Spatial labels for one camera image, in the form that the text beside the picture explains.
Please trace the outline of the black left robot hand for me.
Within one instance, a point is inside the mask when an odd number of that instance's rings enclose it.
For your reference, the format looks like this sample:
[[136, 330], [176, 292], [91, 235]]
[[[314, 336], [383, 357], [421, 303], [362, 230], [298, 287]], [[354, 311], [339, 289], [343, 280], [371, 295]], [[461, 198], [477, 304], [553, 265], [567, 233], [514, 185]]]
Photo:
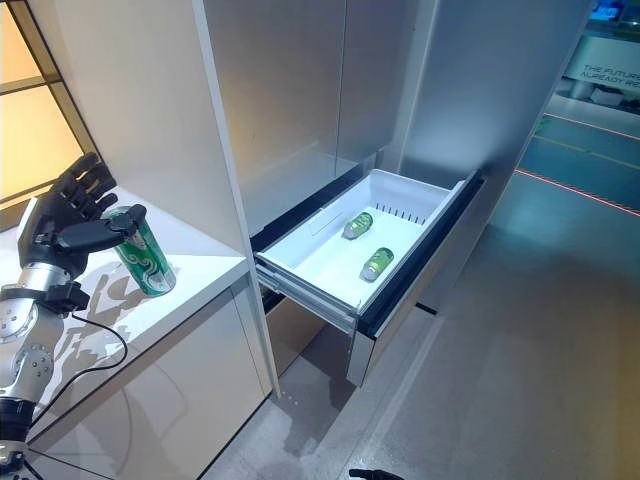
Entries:
[[121, 215], [102, 216], [118, 197], [116, 181], [94, 152], [78, 158], [40, 196], [18, 238], [21, 267], [42, 263], [71, 279], [82, 274], [91, 253], [118, 246], [132, 237], [146, 217], [135, 204]]

